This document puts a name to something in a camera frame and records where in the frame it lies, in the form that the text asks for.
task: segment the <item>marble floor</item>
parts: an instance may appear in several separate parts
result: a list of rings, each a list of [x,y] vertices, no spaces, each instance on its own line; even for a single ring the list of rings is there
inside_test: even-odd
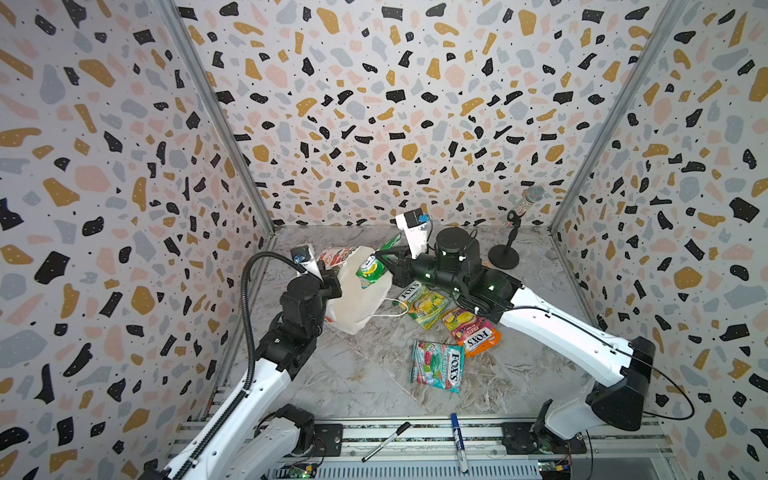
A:
[[[435,234],[442,227],[435,226]],[[327,247],[381,246],[397,233],[392,227],[284,227],[278,230],[275,251],[311,243],[316,252]],[[483,260],[488,249],[505,243],[508,229],[478,227]],[[521,262],[508,272],[538,295],[577,317],[584,318],[546,230],[522,229],[515,241]],[[255,338],[265,332],[280,311],[280,295],[294,272],[270,260],[252,315]],[[389,296],[397,297],[393,287]],[[399,313],[385,304],[378,313]],[[501,342],[465,361],[461,393],[410,383],[414,340],[455,343],[440,323],[422,329],[409,316],[374,317],[356,335],[327,326],[317,350],[269,411],[290,402],[318,417],[394,415],[536,415],[541,404],[583,385],[583,370],[523,333],[500,326]],[[226,384],[236,382],[246,369],[247,354],[240,342]]]

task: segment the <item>blue marker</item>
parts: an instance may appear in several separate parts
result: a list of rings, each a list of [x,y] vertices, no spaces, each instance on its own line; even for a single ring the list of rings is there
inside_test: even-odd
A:
[[[458,427],[458,417],[455,413],[451,414],[451,426],[453,427],[453,441],[456,444],[456,453],[458,454],[458,469],[461,470],[462,473],[467,473],[469,472],[467,452],[464,450],[462,430]]]

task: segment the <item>microphone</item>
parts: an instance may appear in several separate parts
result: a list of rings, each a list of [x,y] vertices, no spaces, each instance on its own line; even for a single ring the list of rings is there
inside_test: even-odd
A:
[[[532,205],[544,198],[544,187],[541,185],[534,185],[528,188],[523,198],[520,199],[515,208],[512,209],[518,217],[525,215],[525,211]]]
[[[525,215],[526,210],[542,198],[544,198],[544,188],[541,185],[533,185],[532,187],[529,187],[525,191],[523,198],[521,198],[517,205],[515,205],[509,212],[510,214],[514,214],[517,218],[511,219],[509,218],[509,214],[507,214],[507,221],[504,222],[504,225],[511,227],[514,223],[519,223],[520,219]]]
[[[503,270],[510,270],[518,265],[520,256],[515,249],[511,247],[512,242],[518,237],[518,228],[520,228],[525,212],[531,205],[542,198],[544,198],[544,188],[541,185],[532,185],[525,192],[523,198],[521,198],[517,205],[515,205],[515,208],[507,213],[507,221],[504,222],[504,225],[512,227],[509,231],[507,244],[494,245],[488,252],[488,260],[490,260],[494,266]]]

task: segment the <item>terrazzo wallpaper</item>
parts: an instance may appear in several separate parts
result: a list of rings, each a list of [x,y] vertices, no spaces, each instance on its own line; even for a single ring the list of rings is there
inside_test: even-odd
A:
[[[665,3],[177,0],[278,225],[549,223]]]
[[[0,2],[0,477],[136,478],[205,407],[263,241],[142,2]]]
[[[693,400],[663,423],[691,479],[768,478],[767,8],[690,3],[556,233],[601,326]]]

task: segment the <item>white cable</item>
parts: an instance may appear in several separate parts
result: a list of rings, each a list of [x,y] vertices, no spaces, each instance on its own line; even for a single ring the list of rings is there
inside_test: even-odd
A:
[[[390,317],[397,317],[397,316],[403,316],[403,315],[405,315],[406,313],[408,313],[408,309],[409,309],[409,307],[408,307],[408,303],[405,303],[405,302],[403,302],[402,300],[398,300],[398,299],[396,299],[396,298],[388,298],[388,297],[386,297],[386,296],[384,297],[384,300],[391,300],[391,301],[393,301],[393,302],[401,303],[403,306],[405,306],[405,308],[406,308],[406,311],[405,311],[405,312],[403,312],[403,313],[398,313],[397,315],[371,315],[371,316],[390,316]]]

